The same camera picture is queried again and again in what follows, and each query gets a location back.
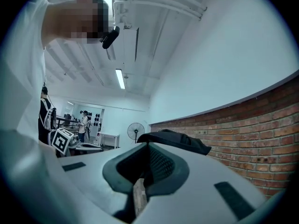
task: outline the striped shirt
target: striped shirt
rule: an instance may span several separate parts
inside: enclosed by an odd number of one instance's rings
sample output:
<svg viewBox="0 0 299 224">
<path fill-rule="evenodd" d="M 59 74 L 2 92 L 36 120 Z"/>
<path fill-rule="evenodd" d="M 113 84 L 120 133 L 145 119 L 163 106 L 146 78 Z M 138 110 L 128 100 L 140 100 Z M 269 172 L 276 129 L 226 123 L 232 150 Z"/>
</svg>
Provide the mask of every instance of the striped shirt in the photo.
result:
<svg viewBox="0 0 299 224">
<path fill-rule="evenodd" d="M 79 133 L 85 133 L 87 125 L 87 116 L 83 117 L 82 122 L 80 122 Z"/>
</svg>

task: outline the person in striped shirt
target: person in striped shirt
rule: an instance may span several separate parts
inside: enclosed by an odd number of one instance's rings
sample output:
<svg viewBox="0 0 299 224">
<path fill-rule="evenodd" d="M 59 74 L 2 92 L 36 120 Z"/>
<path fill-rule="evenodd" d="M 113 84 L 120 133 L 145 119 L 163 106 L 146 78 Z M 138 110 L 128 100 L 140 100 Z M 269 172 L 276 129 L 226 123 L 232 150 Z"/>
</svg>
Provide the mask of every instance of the person in striped shirt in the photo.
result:
<svg viewBox="0 0 299 224">
<path fill-rule="evenodd" d="M 80 142 L 84 143 L 84 137 L 85 137 L 85 132 L 86 132 L 86 126 L 87 126 L 87 114 L 88 112 L 85 110 L 83 111 L 83 119 L 82 121 L 79 123 L 79 132 L 78 132 L 78 137 L 80 139 Z"/>
</svg>

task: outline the white desk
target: white desk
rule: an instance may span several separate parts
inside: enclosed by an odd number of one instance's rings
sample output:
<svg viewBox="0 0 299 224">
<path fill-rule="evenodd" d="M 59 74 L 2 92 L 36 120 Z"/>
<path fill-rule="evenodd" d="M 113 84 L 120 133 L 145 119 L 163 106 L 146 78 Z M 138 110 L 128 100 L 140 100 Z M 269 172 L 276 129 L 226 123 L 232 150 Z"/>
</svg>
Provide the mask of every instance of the white desk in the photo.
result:
<svg viewBox="0 0 299 224">
<path fill-rule="evenodd" d="M 102 144 L 102 139 L 104 137 L 107 137 L 107 138 L 114 138 L 114 148 L 118 148 L 119 147 L 119 142 L 120 142 L 120 135 L 117 134 L 109 134 L 109 133 L 100 133 L 100 138 L 99 138 L 99 144 L 101 145 Z"/>
</svg>

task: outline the standing fan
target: standing fan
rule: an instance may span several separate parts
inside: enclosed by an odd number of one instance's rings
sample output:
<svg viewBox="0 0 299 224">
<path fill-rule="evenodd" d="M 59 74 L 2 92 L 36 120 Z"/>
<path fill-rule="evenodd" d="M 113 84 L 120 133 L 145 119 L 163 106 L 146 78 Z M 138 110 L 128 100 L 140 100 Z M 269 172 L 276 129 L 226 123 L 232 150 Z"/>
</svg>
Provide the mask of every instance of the standing fan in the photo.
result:
<svg viewBox="0 0 299 224">
<path fill-rule="evenodd" d="M 128 127 L 128 136 L 130 139 L 135 140 L 135 143 L 144 132 L 143 125 L 139 123 L 133 123 Z"/>
</svg>

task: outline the ceiling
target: ceiling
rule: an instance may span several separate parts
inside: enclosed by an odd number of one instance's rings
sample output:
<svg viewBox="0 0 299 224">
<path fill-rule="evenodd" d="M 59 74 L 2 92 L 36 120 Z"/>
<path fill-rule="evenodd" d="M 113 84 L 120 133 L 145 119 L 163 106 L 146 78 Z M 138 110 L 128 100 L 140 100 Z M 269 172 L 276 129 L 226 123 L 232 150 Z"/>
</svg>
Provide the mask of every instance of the ceiling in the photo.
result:
<svg viewBox="0 0 299 224">
<path fill-rule="evenodd" d="M 121 23 L 120 35 L 113 43 L 116 60 L 108 59 L 101 43 L 51 42 L 45 51 L 47 82 L 60 87 L 86 85 L 119 91 L 115 69 L 122 69 L 128 77 L 125 92 L 150 97 L 192 18 L 167 8 L 139 4 L 130 4 L 128 14 L 133 28 L 139 28 L 135 62 L 126 57 L 126 47 L 133 44 L 124 39 Z"/>
</svg>

